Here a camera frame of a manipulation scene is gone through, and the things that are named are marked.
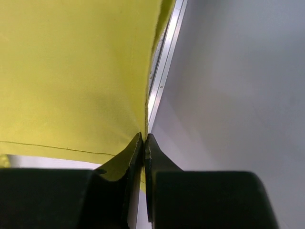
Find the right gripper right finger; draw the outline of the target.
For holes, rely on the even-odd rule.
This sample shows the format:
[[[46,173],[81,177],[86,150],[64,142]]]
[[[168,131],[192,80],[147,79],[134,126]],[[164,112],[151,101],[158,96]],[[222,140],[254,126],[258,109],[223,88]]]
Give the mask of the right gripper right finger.
[[[145,142],[145,171],[183,171],[159,147],[153,134],[148,134]]]

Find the yellow trousers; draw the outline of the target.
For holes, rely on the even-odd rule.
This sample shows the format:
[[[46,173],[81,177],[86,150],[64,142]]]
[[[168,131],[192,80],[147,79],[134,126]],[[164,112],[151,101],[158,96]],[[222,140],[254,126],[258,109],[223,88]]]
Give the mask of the yellow trousers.
[[[104,164],[147,137],[173,0],[3,0],[0,154]]]

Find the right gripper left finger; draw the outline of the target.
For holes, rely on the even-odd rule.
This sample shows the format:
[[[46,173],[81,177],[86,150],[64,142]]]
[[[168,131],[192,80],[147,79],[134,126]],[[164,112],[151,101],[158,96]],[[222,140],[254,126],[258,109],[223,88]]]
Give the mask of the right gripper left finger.
[[[123,177],[128,177],[131,181],[140,181],[142,156],[142,134],[137,133],[124,150],[94,171],[110,182],[117,182]]]

